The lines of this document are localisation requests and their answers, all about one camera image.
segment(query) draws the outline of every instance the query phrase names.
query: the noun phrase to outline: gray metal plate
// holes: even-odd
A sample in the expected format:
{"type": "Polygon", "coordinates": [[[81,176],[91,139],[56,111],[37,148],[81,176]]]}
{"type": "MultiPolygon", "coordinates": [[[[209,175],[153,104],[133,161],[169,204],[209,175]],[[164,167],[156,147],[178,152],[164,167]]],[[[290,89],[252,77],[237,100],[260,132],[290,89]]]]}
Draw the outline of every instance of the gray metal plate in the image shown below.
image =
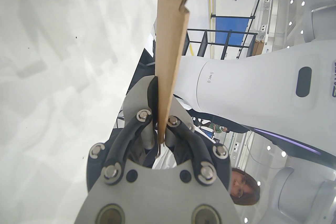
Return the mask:
{"type": "Polygon", "coordinates": [[[75,224],[93,224],[100,209],[107,204],[119,205],[125,213],[125,223],[191,223],[192,213],[207,204],[219,214],[221,223],[240,224],[240,218],[229,193],[217,179],[211,186],[201,186],[193,176],[190,161],[167,170],[152,170],[127,161],[123,179],[108,186],[101,176],[85,200],[75,224]],[[126,181],[129,170],[135,169],[138,178],[126,181]],[[192,180],[185,184],[180,172],[188,170],[192,180]]]}

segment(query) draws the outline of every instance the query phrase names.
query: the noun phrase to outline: black oval panel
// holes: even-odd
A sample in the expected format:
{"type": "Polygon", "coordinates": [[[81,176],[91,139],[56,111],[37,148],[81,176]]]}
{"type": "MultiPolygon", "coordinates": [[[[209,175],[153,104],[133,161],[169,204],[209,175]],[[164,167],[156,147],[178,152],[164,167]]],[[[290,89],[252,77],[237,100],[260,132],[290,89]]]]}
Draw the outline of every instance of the black oval panel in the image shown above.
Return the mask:
{"type": "Polygon", "coordinates": [[[299,70],[296,85],[296,95],[303,98],[307,97],[311,90],[312,69],[310,67],[302,67],[299,70]]]}

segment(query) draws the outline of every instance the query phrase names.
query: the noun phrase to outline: blue panel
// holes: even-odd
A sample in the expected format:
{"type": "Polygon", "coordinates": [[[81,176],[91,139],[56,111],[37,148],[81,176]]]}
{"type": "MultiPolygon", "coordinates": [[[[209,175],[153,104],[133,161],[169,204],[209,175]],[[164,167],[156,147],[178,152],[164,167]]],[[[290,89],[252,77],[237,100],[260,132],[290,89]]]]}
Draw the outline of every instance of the blue panel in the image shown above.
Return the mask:
{"type": "Polygon", "coordinates": [[[212,132],[207,131],[206,129],[200,128],[208,137],[212,138],[212,132]]]}
{"type": "MultiPolygon", "coordinates": [[[[216,18],[216,30],[232,30],[234,32],[245,32],[249,19],[244,18],[216,18]]],[[[216,32],[215,42],[225,44],[228,33],[216,32]]],[[[231,33],[229,44],[240,45],[243,41],[244,34],[231,33]]]]}

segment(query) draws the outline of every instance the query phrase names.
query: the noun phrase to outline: eyeglasses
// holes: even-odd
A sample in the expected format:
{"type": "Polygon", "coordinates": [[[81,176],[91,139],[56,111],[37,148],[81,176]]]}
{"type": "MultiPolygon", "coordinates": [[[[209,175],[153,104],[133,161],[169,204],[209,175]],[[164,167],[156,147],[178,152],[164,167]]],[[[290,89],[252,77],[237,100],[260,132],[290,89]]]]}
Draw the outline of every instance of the eyeglasses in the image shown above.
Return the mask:
{"type": "Polygon", "coordinates": [[[243,176],[241,182],[240,182],[240,189],[238,190],[238,198],[242,197],[242,195],[244,194],[244,190],[243,190],[243,185],[246,184],[246,177],[245,175],[243,176]]]}

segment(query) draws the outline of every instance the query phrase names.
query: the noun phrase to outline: woman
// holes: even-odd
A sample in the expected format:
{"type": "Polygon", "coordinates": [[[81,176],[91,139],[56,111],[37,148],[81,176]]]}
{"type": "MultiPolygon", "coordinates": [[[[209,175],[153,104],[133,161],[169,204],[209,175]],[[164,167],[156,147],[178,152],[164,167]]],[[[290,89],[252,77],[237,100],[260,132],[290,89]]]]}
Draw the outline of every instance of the woman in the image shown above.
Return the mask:
{"type": "Polygon", "coordinates": [[[230,196],[233,202],[241,206],[256,204],[260,198],[260,187],[256,180],[244,171],[232,168],[230,196]]]}

